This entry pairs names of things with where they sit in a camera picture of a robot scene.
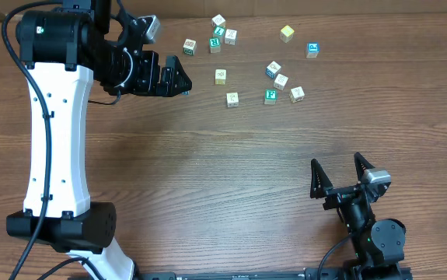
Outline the green F wooden block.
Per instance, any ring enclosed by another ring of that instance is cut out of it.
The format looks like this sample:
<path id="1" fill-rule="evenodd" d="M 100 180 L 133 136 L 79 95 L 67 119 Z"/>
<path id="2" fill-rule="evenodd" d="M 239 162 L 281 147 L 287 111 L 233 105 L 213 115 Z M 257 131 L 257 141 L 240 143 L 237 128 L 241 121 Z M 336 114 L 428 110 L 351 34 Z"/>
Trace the green F wooden block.
<path id="1" fill-rule="evenodd" d="M 267 89 L 264 95 L 264 104 L 275 105 L 278 99 L 278 92 L 274 89 Z"/>

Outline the wooden block acorn drawing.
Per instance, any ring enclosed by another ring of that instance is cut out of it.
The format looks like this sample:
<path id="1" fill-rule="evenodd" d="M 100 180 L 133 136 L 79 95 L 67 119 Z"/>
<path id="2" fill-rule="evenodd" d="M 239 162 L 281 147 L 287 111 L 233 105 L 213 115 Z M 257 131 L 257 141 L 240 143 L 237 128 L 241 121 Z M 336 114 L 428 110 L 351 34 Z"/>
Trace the wooden block acorn drawing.
<path id="1" fill-rule="evenodd" d="M 303 101 L 305 96 L 306 95 L 301 86 L 290 89 L 289 97 L 292 103 Z"/>

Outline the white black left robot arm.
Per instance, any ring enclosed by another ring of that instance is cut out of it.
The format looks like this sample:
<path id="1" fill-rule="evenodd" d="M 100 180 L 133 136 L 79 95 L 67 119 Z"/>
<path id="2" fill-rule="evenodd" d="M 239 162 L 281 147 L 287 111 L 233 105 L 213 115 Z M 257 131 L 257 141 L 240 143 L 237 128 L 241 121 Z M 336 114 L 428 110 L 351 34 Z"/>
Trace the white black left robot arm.
<path id="1" fill-rule="evenodd" d="M 93 279 L 138 279 L 137 264 L 115 238 L 110 202 L 92 201 L 86 181 L 86 115 L 94 82 L 115 99 L 173 97 L 192 82 L 176 56 L 164 66 L 148 46 L 154 16 L 111 12 L 108 1 L 38 1 L 15 9 L 18 49 L 31 102 L 30 180 L 23 208 L 6 219 L 10 236 L 48 245 Z"/>

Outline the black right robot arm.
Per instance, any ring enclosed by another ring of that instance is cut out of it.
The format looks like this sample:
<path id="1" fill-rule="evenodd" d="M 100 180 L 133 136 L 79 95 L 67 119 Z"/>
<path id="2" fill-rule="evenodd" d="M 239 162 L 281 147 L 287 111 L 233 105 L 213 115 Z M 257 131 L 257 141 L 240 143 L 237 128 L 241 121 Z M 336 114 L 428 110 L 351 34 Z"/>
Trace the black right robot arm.
<path id="1" fill-rule="evenodd" d="M 402 268 L 406 227 L 397 219 L 377 220 L 372 204 L 389 189 L 392 182 L 387 170 L 374 167 L 361 153 L 354 154 L 358 181 L 355 185 L 335 188 L 317 159 L 311 160 L 310 197 L 323 198 L 323 208 L 337 211 L 348 235 L 332 246 L 317 268 L 305 270 L 306 279 L 412 279 L 411 270 Z M 350 241 L 355 259 L 340 268 L 324 267 L 329 256 Z"/>

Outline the wooden block hook drawing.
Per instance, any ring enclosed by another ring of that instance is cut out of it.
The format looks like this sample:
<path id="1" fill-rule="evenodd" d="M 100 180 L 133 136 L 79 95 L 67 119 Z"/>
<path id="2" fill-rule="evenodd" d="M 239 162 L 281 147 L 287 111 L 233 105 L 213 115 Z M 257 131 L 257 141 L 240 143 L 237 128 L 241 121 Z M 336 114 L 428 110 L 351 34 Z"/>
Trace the wooden block hook drawing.
<path id="1" fill-rule="evenodd" d="M 239 106 L 239 96 L 238 93 L 227 93 L 226 94 L 227 107 L 237 107 Z"/>

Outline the yellow top wooden block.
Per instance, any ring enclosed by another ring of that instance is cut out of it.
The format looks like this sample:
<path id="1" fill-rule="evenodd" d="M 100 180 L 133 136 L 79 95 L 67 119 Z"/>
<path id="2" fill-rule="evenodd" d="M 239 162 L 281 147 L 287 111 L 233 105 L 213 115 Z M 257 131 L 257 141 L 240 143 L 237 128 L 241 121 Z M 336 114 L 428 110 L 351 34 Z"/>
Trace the yellow top wooden block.
<path id="1" fill-rule="evenodd" d="M 284 43 L 288 43 L 294 37 L 294 33 L 295 31 L 289 25 L 286 25 L 281 29 L 279 37 Z"/>

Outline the wooden block green B side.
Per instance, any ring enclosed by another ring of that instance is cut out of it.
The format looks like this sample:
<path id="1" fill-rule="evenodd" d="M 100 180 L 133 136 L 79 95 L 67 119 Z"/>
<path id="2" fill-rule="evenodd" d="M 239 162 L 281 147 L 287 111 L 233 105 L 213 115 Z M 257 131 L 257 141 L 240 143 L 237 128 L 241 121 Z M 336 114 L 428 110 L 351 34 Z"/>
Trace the wooden block green B side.
<path id="1" fill-rule="evenodd" d="M 197 50 L 197 41 L 186 39 L 183 44 L 183 52 L 184 54 L 194 56 L 195 51 Z"/>

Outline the plain wooden block top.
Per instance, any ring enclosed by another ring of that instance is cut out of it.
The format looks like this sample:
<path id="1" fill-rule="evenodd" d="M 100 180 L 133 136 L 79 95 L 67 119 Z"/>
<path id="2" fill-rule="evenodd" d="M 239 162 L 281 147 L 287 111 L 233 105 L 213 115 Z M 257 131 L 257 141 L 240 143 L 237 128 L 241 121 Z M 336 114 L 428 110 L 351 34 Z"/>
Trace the plain wooden block top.
<path id="1" fill-rule="evenodd" d="M 214 27 L 220 26 L 220 27 L 225 28 L 226 20 L 221 14 L 218 14 L 211 19 L 211 24 Z"/>

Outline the wooden block yellow side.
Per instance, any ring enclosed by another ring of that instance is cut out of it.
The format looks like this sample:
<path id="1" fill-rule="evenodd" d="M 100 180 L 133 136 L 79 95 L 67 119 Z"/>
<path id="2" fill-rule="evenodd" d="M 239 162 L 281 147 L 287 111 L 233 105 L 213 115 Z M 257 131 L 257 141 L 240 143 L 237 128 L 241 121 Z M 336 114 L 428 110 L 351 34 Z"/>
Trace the wooden block yellow side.
<path id="1" fill-rule="evenodd" d="M 227 76 L 227 71 L 225 69 L 216 69 L 215 70 L 215 84 L 216 85 L 225 85 L 226 84 L 226 76 Z"/>

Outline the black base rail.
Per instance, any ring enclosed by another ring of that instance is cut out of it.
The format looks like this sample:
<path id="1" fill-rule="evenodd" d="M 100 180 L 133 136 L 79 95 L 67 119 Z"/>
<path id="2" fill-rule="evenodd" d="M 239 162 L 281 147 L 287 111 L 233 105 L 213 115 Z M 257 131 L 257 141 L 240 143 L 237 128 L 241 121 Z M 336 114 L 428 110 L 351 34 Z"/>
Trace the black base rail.
<path id="1" fill-rule="evenodd" d="M 401 276 L 390 272 L 389 276 L 375 276 L 373 273 L 358 279 L 403 279 L 411 280 L 413 275 L 409 268 L 401 268 Z M 205 274 L 175 274 L 174 272 L 136 273 L 133 279 L 139 280 L 316 280 L 317 268 L 306 268 L 303 271 L 267 271 L 249 273 L 205 273 Z M 323 268 L 320 279 L 341 280 L 356 279 L 341 268 Z"/>

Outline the green L wooden block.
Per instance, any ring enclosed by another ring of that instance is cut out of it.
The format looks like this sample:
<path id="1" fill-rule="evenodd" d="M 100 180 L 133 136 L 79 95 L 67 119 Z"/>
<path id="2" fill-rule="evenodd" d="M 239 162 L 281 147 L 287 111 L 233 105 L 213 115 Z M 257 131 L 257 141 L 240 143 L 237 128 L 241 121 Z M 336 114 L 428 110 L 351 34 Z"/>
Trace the green L wooden block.
<path id="1" fill-rule="evenodd" d="M 212 36 L 218 38 L 220 41 L 224 40 L 226 28 L 222 26 L 216 26 L 213 30 Z"/>

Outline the wooden block blue side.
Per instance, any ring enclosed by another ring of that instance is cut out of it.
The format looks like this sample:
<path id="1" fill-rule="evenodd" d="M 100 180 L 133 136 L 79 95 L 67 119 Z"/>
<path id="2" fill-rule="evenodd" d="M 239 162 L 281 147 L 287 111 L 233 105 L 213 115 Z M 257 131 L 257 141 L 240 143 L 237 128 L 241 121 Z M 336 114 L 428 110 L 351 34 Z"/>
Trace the wooden block blue side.
<path id="1" fill-rule="evenodd" d="M 225 36 L 224 36 L 225 44 L 235 45 L 236 39 L 237 39 L 237 31 L 236 30 L 227 29 L 225 31 Z"/>

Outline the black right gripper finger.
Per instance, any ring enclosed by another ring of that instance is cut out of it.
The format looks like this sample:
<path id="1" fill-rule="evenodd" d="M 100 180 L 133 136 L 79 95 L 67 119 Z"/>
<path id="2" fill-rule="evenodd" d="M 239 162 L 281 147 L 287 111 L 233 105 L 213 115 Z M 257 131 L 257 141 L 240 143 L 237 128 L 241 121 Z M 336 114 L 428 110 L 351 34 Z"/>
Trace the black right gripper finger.
<path id="1" fill-rule="evenodd" d="M 354 164 L 359 182 L 362 182 L 366 170 L 375 168 L 360 152 L 354 154 Z"/>
<path id="2" fill-rule="evenodd" d="M 317 159 L 311 160 L 311 171 L 310 197 L 325 198 L 334 187 Z"/>

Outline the blue P wooden block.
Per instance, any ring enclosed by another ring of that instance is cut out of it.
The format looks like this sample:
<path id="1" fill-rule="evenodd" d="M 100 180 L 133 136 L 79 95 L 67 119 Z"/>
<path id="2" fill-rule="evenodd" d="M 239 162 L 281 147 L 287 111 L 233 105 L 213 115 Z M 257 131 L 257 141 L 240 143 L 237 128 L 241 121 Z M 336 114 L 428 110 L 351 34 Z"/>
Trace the blue P wooden block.
<path id="1" fill-rule="evenodd" d="M 320 52 L 320 46 L 317 42 L 311 42 L 307 44 L 306 57 L 308 59 L 316 58 Z"/>

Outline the wooden block blue edge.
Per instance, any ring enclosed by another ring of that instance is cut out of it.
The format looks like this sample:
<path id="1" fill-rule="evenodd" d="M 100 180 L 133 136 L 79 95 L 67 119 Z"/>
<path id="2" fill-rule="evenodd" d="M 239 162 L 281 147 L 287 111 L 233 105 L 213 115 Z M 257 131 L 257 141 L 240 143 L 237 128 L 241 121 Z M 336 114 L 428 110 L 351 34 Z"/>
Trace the wooden block blue edge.
<path id="1" fill-rule="evenodd" d="M 272 61 L 267 67 L 266 67 L 266 75 L 269 76 L 272 79 L 275 79 L 277 74 L 281 71 L 281 66 L 276 62 Z"/>

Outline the wooden block red side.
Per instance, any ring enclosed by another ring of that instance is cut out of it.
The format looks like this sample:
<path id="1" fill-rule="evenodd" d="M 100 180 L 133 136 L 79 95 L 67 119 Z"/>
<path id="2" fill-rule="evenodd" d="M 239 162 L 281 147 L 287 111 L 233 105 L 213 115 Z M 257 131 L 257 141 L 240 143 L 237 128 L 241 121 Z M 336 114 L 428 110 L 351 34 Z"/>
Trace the wooden block red side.
<path id="1" fill-rule="evenodd" d="M 286 75 L 277 74 L 274 80 L 274 88 L 283 90 L 287 84 L 288 77 Z"/>

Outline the green R wooden block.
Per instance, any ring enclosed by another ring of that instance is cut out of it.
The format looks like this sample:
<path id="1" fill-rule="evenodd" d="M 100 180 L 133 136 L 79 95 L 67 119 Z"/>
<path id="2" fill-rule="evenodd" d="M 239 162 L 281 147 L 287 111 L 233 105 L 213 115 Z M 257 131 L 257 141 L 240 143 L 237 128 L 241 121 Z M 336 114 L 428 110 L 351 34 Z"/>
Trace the green R wooden block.
<path id="1" fill-rule="evenodd" d="M 217 37 L 212 37 L 209 40 L 209 49 L 211 54 L 219 53 L 221 51 L 221 41 Z"/>

